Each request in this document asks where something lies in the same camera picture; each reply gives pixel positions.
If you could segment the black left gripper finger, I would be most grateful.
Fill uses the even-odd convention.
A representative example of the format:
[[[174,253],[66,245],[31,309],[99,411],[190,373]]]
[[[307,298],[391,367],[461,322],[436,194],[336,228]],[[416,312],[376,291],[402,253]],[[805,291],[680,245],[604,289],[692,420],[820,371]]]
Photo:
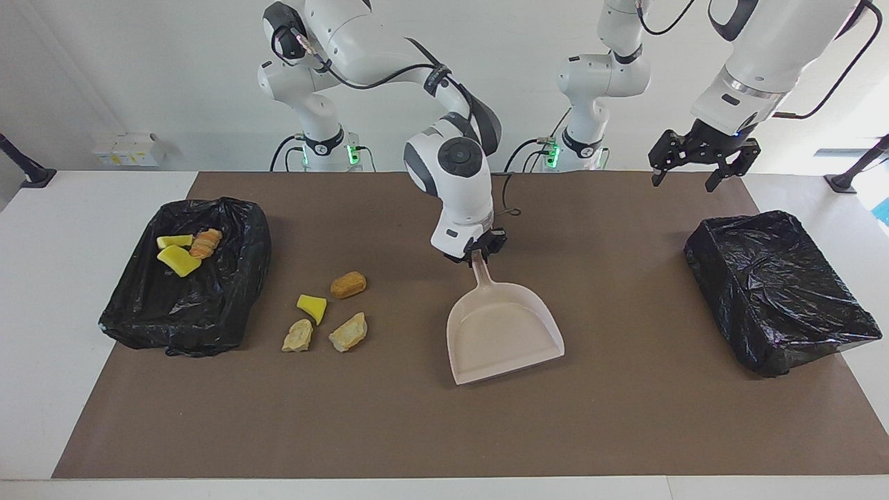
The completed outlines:
[[[715,153],[715,170],[706,181],[706,190],[714,192],[726,179],[743,177],[760,154],[758,140],[747,139],[737,151]]]
[[[667,172],[685,164],[685,136],[665,131],[649,151],[649,165],[653,169],[651,183],[660,187]]]

